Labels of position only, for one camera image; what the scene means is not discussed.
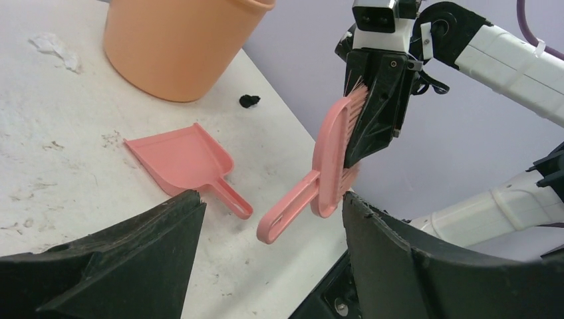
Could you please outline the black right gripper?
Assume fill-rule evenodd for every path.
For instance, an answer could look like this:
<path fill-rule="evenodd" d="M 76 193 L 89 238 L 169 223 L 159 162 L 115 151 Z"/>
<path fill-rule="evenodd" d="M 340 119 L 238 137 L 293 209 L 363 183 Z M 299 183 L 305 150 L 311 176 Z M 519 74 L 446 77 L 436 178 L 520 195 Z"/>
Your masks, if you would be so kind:
<path fill-rule="evenodd" d="M 422 51 L 433 47 L 430 37 L 410 39 L 414 54 L 355 49 L 353 40 L 354 31 L 347 31 L 335 48 L 335 53 L 347 64 L 344 93 L 350 93 L 355 84 L 363 84 L 368 94 L 360 113 L 353 117 L 345 168 L 387 148 L 392 139 L 399 136 L 411 96 L 421 95 L 429 88 L 437 94 L 450 90 L 422 69 L 426 64 Z"/>

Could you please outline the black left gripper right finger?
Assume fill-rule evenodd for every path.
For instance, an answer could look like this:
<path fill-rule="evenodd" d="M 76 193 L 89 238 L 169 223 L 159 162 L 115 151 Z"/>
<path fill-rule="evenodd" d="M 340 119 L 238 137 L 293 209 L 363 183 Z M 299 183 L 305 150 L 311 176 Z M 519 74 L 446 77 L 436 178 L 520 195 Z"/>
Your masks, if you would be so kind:
<path fill-rule="evenodd" d="M 519 262 L 447 243 L 356 193 L 343 225 L 364 318 L 562 318 L 563 258 Z"/>

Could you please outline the orange plastic bucket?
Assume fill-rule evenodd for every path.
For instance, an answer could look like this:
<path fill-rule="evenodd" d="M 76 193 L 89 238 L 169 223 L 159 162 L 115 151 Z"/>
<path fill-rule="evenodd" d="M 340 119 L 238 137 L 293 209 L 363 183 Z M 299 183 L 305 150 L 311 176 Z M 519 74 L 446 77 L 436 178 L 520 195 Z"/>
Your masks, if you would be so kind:
<path fill-rule="evenodd" d="M 206 95 L 275 1 L 109 3 L 103 48 L 116 72 L 171 102 Z"/>

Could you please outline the pink plastic dustpan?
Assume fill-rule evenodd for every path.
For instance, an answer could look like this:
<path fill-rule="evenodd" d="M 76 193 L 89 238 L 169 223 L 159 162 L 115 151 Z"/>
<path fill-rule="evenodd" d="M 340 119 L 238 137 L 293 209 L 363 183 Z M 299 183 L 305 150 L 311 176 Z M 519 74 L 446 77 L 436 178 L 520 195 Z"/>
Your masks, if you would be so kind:
<path fill-rule="evenodd" d="M 233 158 L 198 123 L 124 144 L 168 195 L 212 191 L 240 219 L 253 214 L 253 207 L 225 180 L 235 167 Z"/>

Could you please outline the black paper scrap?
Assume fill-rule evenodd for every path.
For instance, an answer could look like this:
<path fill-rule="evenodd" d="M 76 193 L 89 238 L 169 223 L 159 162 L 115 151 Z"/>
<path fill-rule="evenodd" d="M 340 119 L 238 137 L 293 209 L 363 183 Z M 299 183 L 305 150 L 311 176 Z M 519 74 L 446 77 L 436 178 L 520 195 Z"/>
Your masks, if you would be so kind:
<path fill-rule="evenodd" d="M 251 108 L 259 104 L 260 100 L 260 96 L 245 94 L 239 98 L 239 104 L 243 108 Z"/>

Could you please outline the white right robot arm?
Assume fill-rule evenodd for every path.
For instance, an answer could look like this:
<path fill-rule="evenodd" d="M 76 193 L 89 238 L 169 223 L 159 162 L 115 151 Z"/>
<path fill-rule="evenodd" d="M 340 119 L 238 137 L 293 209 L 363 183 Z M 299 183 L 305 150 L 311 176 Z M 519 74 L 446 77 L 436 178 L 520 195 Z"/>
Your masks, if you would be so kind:
<path fill-rule="evenodd" d="M 524 39 L 516 1 L 453 1 Z M 532 33 L 563 52 L 563 1 L 525 1 Z M 365 158 L 352 189 L 379 209 L 413 219 L 487 191 L 563 142 L 563 128 L 437 60 L 424 70 L 450 87 L 410 98 L 399 138 Z M 488 255 L 532 261 L 563 245 L 563 229 L 534 227 L 476 244 Z"/>

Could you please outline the pink plastic hand brush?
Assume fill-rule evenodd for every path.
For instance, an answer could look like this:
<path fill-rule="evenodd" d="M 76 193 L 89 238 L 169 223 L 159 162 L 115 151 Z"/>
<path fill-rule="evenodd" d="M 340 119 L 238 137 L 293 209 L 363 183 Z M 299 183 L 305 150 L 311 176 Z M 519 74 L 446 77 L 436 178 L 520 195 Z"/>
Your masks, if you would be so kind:
<path fill-rule="evenodd" d="M 357 83 L 331 106 L 317 136 L 311 171 L 261 218 L 256 232 L 261 242 L 273 243 L 306 206 L 321 218 L 335 212 L 359 172 L 358 163 L 345 167 L 345 153 L 367 95 L 366 85 Z"/>

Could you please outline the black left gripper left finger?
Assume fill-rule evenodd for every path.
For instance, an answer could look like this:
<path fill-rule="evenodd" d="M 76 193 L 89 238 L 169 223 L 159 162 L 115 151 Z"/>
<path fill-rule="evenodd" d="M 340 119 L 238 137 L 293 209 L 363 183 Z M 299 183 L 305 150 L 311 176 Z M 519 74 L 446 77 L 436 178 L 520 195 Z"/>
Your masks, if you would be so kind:
<path fill-rule="evenodd" d="M 2 318 L 180 318 L 206 204 L 185 191 L 43 253 L 1 258 Z"/>

